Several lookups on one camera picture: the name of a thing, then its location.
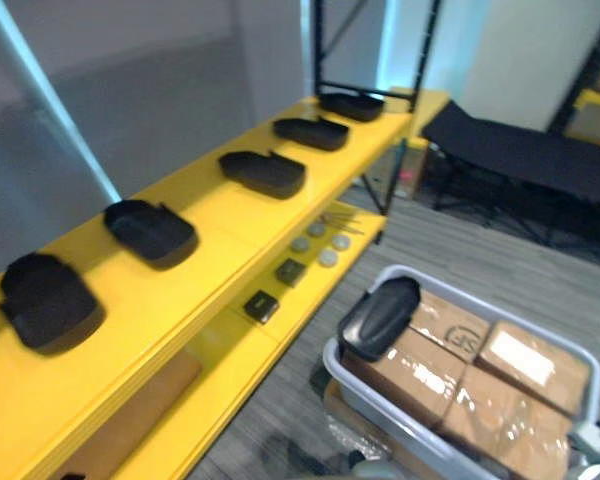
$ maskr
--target cardboard box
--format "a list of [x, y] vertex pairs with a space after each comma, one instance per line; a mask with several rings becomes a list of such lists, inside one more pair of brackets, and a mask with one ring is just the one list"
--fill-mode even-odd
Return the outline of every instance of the cardboard box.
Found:
[[476, 364], [570, 416], [589, 379], [582, 360], [507, 322], [494, 326]]
[[487, 338], [489, 322], [425, 290], [420, 297], [409, 326], [472, 363]]
[[442, 477], [426, 463], [405, 449], [397, 440], [364, 418], [347, 405], [340, 393], [340, 384], [331, 379], [324, 391], [324, 409], [355, 433], [367, 441], [373, 442], [391, 452], [391, 458], [418, 478], [442, 480]]
[[439, 432], [526, 480], [561, 480], [571, 421], [504, 381], [467, 366]]
[[429, 428], [442, 420], [465, 367], [462, 360], [409, 328], [377, 362], [347, 351], [342, 364]]
[[50, 477], [107, 480], [200, 372], [186, 350], [177, 353]]

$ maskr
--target gray wall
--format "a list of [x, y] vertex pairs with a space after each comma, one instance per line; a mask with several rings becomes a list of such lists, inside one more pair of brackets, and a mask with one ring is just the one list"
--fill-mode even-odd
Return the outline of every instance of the gray wall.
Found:
[[[8, 2], [129, 196], [302, 96], [298, 2]], [[0, 47], [0, 271], [107, 200]]]

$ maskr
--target black metal pole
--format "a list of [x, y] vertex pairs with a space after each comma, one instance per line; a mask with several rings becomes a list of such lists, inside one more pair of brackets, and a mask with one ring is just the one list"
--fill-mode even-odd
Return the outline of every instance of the black metal pole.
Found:
[[389, 216], [391, 203], [393, 202], [393, 197], [396, 195], [396, 187], [398, 186], [400, 170], [402, 169], [402, 160], [405, 153], [407, 153], [407, 140], [403, 138], [400, 140], [400, 144], [396, 147], [396, 151], [394, 152], [395, 157], [393, 159], [393, 170], [391, 171], [389, 188], [387, 189], [387, 195], [384, 199], [384, 207], [382, 209], [382, 215], [385, 217]]
[[322, 27], [324, 0], [313, 1], [313, 93], [322, 92]]
[[429, 49], [431, 48], [431, 40], [436, 29], [436, 20], [438, 18], [438, 11], [440, 10], [440, 4], [442, 0], [433, 0], [431, 9], [429, 10], [429, 21], [427, 22], [427, 30], [424, 33], [424, 43], [422, 50], [420, 50], [420, 60], [418, 61], [418, 70], [416, 71], [416, 81], [413, 86], [413, 100], [409, 105], [409, 113], [413, 113], [418, 103], [418, 97], [420, 96], [420, 86], [424, 78], [424, 71], [427, 68], [427, 61], [429, 60]]

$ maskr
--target white wall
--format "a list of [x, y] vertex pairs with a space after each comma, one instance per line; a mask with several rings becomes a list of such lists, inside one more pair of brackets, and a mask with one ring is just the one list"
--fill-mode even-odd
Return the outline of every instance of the white wall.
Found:
[[[491, 1], [442, 3], [424, 76], [426, 88], [447, 90], [454, 97], [462, 93]], [[413, 85], [429, 5], [423, 0], [388, 0], [378, 57], [379, 88]]]
[[460, 104], [544, 130], [600, 34], [600, 0], [493, 0]]

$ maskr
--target black plastic container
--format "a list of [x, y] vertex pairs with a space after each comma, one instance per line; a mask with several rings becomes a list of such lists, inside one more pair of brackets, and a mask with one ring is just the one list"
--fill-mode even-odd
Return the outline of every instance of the black plastic container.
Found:
[[104, 224], [116, 240], [157, 270], [179, 264], [199, 243], [193, 226], [163, 204], [122, 200], [105, 209]]
[[334, 151], [347, 141], [349, 127], [330, 122], [322, 117], [317, 121], [304, 118], [284, 118], [273, 122], [273, 132], [303, 145]]
[[231, 152], [218, 162], [228, 178], [281, 200], [295, 195], [305, 180], [303, 164], [274, 152], [268, 157], [250, 151]]
[[319, 100], [320, 108], [360, 122], [375, 120], [384, 108], [382, 100], [362, 94], [324, 93]]

